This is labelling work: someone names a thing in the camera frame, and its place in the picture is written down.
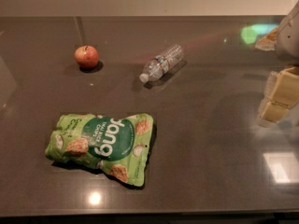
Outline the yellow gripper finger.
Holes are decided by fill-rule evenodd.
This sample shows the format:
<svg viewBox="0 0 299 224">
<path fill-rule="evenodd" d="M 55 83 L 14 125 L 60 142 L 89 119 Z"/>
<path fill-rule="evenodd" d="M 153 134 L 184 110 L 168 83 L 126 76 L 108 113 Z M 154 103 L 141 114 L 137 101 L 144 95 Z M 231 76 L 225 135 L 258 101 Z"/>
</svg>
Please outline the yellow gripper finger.
<svg viewBox="0 0 299 224">
<path fill-rule="evenodd" d="M 299 103 L 299 67 L 272 71 L 266 81 L 263 99 L 258 109 L 257 123 L 270 127 L 286 117 Z"/>
<path fill-rule="evenodd" d="M 274 51 L 276 49 L 278 28 L 274 28 L 268 34 L 260 38 L 255 44 L 255 48 L 262 51 Z"/>
</svg>

